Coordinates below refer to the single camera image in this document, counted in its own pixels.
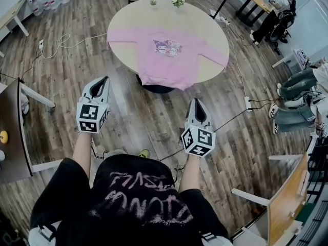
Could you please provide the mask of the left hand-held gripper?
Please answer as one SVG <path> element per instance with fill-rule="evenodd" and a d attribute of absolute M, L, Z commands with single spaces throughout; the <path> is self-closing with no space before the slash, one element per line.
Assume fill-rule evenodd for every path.
<path fill-rule="evenodd" d="M 108 117 L 110 80 L 102 76 L 86 84 L 77 103 L 76 121 L 78 130 L 99 133 Z"/>

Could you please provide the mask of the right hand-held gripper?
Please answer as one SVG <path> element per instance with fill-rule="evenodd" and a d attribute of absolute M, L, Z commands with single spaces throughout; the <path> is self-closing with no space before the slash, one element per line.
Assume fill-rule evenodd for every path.
<path fill-rule="evenodd" d="M 180 138 L 184 151 L 190 155 L 205 157 L 215 148 L 216 134 L 210 111 L 198 98 L 189 103 L 185 130 Z"/>

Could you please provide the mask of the pink printed sweatshirt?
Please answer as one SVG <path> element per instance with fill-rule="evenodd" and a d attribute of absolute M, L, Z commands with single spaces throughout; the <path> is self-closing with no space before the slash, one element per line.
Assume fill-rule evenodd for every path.
<path fill-rule="evenodd" d="M 114 29 L 107 42 L 135 43 L 138 74 L 144 85 L 184 90 L 196 83 L 200 55 L 225 67 L 229 56 L 205 40 L 158 28 Z"/>

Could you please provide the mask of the person's right forearm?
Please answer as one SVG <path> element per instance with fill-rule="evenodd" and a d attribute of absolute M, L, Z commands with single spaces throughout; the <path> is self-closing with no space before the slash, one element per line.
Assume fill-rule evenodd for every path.
<path fill-rule="evenodd" d="M 189 154 L 183 170 L 178 192 L 200 189 L 200 157 Z"/>

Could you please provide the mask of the person's left forearm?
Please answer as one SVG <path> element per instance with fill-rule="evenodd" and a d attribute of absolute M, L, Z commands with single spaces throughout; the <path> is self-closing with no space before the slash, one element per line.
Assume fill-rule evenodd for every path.
<path fill-rule="evenodd" d="M 78 135 L 75 149 L 72 155 L 72 160 L 77 164 L 77 167 L 82 171 L 82 175 L 90 182 L 91 171 L 91 133 L 81 132 Z"/>

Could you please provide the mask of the person's black printed t-shirt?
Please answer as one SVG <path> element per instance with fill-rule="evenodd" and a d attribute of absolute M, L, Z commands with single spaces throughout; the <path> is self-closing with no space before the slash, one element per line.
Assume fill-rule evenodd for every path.
<path fill-rule="evenodd" d="M 64 159 L 31 214 L 30 246 L 232 246 L 200 189 L 182 193 L 163 163 L 116 155 L 93 182 Z"/>

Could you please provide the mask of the black round table base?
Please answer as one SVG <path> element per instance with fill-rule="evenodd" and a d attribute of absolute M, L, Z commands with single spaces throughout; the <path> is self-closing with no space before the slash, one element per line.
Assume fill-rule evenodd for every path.
<path fill-rule="evenodd" d="M 172 92 L 173 90 L 175 90 L 174 88 L 170 88 L 170 87 L 165 87 L 165 86 L 161 86 L 161 85 L 143 85 L 142 81 L 139 77 L 138 74 L 135 75 L 137 78 L 138 83 L 146 90 L 152 92 L 152 93 L 157 93 L 157 94 L 165 94 L 165 93 L 169 93 Z"/>

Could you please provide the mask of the person's grey jeans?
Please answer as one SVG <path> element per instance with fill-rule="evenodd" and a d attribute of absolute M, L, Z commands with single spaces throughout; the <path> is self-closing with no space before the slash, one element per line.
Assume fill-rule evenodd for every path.
<path fill-rule="evenodd" d="M 104 160 L 111 157 L 111 156 L 116 156 L 116 155 L 127 155 L 127 152 L 122 149 L 116 149 L 113 151 L 105 152 L 104 153 Z"/>

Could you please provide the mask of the dark brown table white legs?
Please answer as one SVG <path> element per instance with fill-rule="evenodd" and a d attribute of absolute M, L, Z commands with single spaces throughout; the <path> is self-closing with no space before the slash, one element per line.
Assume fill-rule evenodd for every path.
<path fill-rule="evenodd" d="M 26 144 L 21 93 L 26 93 L 36 101 L 53 108 L 54 102 L 43 97 L 15 79 L 0 93 L 0 185 L 32 177 L 34 173 L 58 167 L 61 160 L 33 165 Z"/>

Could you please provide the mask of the beige desk white legs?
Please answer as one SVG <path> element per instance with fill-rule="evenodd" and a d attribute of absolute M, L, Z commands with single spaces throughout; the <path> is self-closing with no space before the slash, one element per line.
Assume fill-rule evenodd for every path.
<path fill-rule="evenodd" d="M 29 32 L 23 25 L 19 12 L 26 5 L 27 0 L 19 0 L 3 16 L 0 17 L 0 42 L 13 33 L 15 27 L 19 27 L 23 34 L 28 37 Z"/>

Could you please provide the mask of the black wheeled chair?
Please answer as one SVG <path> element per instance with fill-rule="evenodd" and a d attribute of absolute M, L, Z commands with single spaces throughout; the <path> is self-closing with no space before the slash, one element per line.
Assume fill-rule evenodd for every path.
<path fill-rule="evenodd" d="M 274 51 L 280 55 L 278 49 L 278 42 L 284 44 L 288 43 L 287 36 L 291 37 L 288 32 L 288 28 L 293 25 L 296 14 L 291 10 L 284 10 L 278 14 L 278 23 L 275 25 L 273 31 L 269 35 L 270 42 L 274 45 Z"/>

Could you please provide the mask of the black shelf rack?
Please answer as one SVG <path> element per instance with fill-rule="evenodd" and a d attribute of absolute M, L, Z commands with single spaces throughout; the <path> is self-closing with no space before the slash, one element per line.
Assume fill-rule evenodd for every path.
<path fill-rule="evenodd" d="M 315 246 L 320 229 L 328 224 L 328 138 L 319 139 L 308 161 L 310 173 L 305 205 L 297 219 L 302 230 L 296 246 Z"/>

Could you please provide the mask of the wooden desk white frame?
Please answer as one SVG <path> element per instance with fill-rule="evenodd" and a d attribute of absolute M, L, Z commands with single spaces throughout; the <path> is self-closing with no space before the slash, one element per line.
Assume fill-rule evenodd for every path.
<path fill-rule="evenodd" d="M 242 233 L 246 236 L 246 242 L 259 246 L 286 246 L 289 241 L 301 231 L 302 222 L 296 220 L 296 216 L 302 210 L 306 201 L 310 173 L 308 171 L 309 155 L 272 155 L 269 160 L 297 160 L 287 180 L 271 199 L 265 199 L 242 190 L 233 188 L 231 192 L 239 197 L 247 199 L 266 207 L 268 221 L 266 238 L 242 227 Z"/>

